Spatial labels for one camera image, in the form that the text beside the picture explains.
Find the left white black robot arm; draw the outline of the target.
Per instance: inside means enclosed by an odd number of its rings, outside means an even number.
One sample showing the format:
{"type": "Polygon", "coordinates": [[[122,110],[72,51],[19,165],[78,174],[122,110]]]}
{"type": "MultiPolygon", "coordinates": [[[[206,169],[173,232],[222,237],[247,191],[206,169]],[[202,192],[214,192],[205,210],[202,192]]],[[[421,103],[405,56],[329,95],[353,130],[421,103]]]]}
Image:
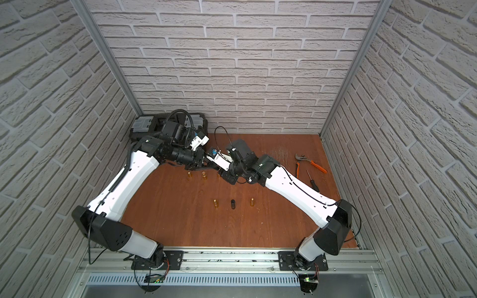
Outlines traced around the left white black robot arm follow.
{"type": "Polygon", "coordinates": [[[177,109],[170,114],[136,118],[130,129],[131,146],[125,165],[87,206],[77,206],[72,217],[88,242],[162,262],[162,246],[121,222],[128,203],[147,177],[164,163],[183,165],[188,171],[204,166],[208,142],[207,120],[199,112],[177,109]]]}

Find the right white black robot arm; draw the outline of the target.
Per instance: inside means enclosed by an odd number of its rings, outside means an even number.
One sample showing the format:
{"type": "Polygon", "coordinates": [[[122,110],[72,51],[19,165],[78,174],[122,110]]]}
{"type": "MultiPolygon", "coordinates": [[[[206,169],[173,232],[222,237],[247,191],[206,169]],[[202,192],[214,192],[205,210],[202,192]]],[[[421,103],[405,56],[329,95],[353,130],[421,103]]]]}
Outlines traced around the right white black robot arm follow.
{"type": "Polygon", "coordinates": [[[353,206],[346,200],[323,196],[294,177],[279,161],[269,155],[257,157],[242,139],[236,140],[223,154],[212,149],[209,160],[219,168],[221,177],[236,184],[239,177],[248,184],[260,184],[300,208],[318,229],[301,241],[294,252],[295,266],[308,270],[324,254],[338,255],[352,227],[353,206]]]}

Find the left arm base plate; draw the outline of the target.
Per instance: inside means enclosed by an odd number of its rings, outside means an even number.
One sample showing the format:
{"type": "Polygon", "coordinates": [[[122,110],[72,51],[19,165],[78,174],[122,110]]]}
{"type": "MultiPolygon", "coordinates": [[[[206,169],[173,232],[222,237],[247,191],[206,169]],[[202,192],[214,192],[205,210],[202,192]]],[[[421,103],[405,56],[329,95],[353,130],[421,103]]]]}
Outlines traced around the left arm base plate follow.
{"type": "Polygon", "coordinates": [[[131,265],[133,270],[179,270],[183,261],[184,251],[159,250],[150,258],[135,256],[131,265]]]}

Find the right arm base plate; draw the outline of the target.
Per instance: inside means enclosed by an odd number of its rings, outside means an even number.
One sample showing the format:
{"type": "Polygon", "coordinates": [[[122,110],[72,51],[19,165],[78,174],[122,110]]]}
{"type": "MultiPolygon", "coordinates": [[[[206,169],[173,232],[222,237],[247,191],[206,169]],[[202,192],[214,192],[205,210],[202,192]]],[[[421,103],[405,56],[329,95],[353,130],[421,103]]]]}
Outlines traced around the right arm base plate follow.
{"type": "Polygon", "coordinates": [[[296,256],[295,252],[280,251],[278,252],[278,264],[280,271],[328,271],[328,263],[325,254],[319,255],[314,261],[308,261],[300,256],[296,256]]]}

